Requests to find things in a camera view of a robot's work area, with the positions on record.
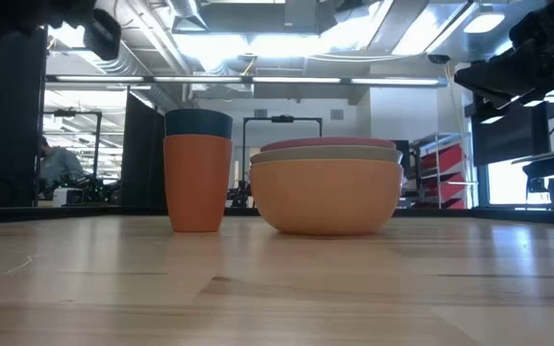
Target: orange cup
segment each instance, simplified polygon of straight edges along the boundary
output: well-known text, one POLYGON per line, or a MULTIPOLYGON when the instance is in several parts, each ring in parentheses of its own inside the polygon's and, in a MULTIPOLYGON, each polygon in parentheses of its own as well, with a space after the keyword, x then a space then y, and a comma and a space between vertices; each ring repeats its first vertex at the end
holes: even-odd
POLYGON ((165 196, 174 232, 216 232, 226 205, 232 141, 219 136, 164 139, 165 196))

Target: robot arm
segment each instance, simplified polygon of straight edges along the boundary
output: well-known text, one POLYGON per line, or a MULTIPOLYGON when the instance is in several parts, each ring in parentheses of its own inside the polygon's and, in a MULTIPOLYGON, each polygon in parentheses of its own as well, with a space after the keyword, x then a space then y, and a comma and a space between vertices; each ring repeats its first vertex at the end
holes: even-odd
POLYGON ((456 83, 486 99, 489 110, 541 101, 554 90, 554 2, 525 16, 510 40, 513 49, 455 75, 456 83))
POLYGON ((85 27, 85 46, 103 60, 118 56, 121 27, 96 0, 0 0, 0 37, 30 35, 42 25, 85 27))

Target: gray bowl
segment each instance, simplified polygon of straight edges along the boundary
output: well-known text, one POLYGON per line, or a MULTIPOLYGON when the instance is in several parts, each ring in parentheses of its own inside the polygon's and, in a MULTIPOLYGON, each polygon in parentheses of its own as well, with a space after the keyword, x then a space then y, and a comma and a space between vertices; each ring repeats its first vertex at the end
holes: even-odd
POLYGON ((320 145, 266 151, 251 158, 251 163, 285 160, 354 159, 400 163, 403 153, 398 150, 365 145, 320 145))

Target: table surface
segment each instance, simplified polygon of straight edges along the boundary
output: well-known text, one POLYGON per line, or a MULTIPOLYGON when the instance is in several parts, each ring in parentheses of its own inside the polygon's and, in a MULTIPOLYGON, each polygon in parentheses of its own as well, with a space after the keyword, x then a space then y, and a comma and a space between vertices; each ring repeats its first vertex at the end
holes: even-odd
POLYGON ((554 345, 554 226, 392 220, 349 238, 261 218, 0 224, 0 345, 554 345))

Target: orange bowl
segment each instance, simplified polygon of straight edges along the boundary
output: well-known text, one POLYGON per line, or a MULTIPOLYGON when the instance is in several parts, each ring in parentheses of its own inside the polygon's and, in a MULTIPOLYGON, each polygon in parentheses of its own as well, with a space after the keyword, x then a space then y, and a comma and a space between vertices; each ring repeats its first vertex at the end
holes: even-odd
POLYGON ((392 216, 403 168, 373 160, 292 160, 251 166, 264 220, 298 235, 365 235, 392 216))

